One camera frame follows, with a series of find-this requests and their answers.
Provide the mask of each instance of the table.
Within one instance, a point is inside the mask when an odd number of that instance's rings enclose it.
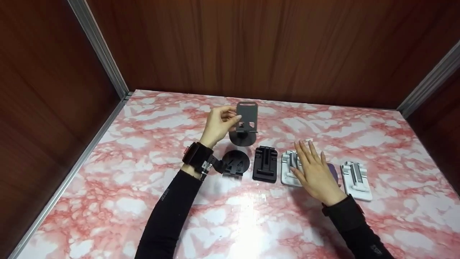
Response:
[[[197,141],[213,106],[245,99],[136,91],[20,254],[133,258],[152,208]],[[313,138],[340,172],[363,163],[374,199],[359,201],[397,258],[458,258],[460,200],[397,111],[256,100],[256,143],[241,179],[211,172],[195,199],[176,258],[347,258],[321,205],[302,188],[252,180],[259,145],[279,153]],[[216,157],[231,149],[228,136]]]

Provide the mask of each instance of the fingers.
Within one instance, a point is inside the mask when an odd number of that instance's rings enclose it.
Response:
[[[310,150],[308,150],[307,146],[305,146],[305,144],[303,143],[303,141],[299,141],[299,144],[300,144],[300,149],[304,152],[305,156],[307,157],[307,160],[308,162],[311,164],[313,162],[315,162],[315,159],[313,158],[313,156],[311,155],[310,153]]]
[[[316,152],[315,145],[313,145],[312,141],[308,141],[308,147],[310,148],[311,156],[313,157],[313,159],[316,162],[321,163],[321,159],[319,158],[318,153]]]
[[[221,107],[216,107],[214,108],[216,111],[219,111],[220,113],[228,112],[228,111],[233,111],[236,112],[236,107],[233,107],[231,105],[226,105],[226,106],[221,106]]]
[[[295,177],[297,177],[297,179],[300,181],[300,183],[303,186],[307,185],[307,180],[305,179],[305,175],[299,169],[292,167],[292,166],[289,167],[289,169],[291,169],[291,172],[294,173]]]
[[[227,129],[230,129],[233,125],[239,122],[240,119],[241,119],[241,115],[236,115],[233,118],[227,119],[227,121],[224,122],[224,125],[227,127]]]
[[[235,114],[234,112],[232,112],[232,111],[224,112],[224,113],[222,113],[222,114],[220,115],[220,117],[221,117],[222,119],[233,118],[233,117],[235,117],[235,116],[236,116],[236,114]]]
[[[302,165],[307,165],[309,164],[307,156],[305,156],[304,152],[300,148],[299,143],[300,142],[294,142],[295,151],[297,151],[297,156],[299,157],[300,162],[302,162]]]
[[[327,166],[328,163],[326,162],[326,155],[324,154],[323,151],[321,151],[321,164]]]

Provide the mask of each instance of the phone stand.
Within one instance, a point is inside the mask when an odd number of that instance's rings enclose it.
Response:
[[[230,141],[239,147],[248,147],[256,142],[257,133],[257,103],[239,102],[236,114],[241,120],[235,125],[235,131],[229,132]]]
[[[371,201],[372,193],[368,181],[368,170],[362,164],[351,161],[346,161],[340,168],[342,169],[345,193],[351,194],[355,199]]]
[[[249,157],[243,151],[230,150],[225,153],[222,161],[227,163],[227,168],[223,172],[224,175],[240,177],[249,169]]]
[[[254,156],[253,180],[276,182],[276,158],[278,152],[273,147],[260,146]]]

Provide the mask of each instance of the purple object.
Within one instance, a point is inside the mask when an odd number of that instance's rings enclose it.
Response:
[[[332,176],[334,177],[335,181],[339,183],[339,176],[337,175],[337,171],[333,164],[328,163],[329,171],[331,171]]]

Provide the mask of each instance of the black sleeve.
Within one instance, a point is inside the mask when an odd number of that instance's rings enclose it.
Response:
[[[393,258],[380,238],[367,225],[361,208],[351,195],[323,211],[330,217],[356,259]]]
[[[173,258],[180,231],[202,181],[180,170],[150,215],[136,259]]]

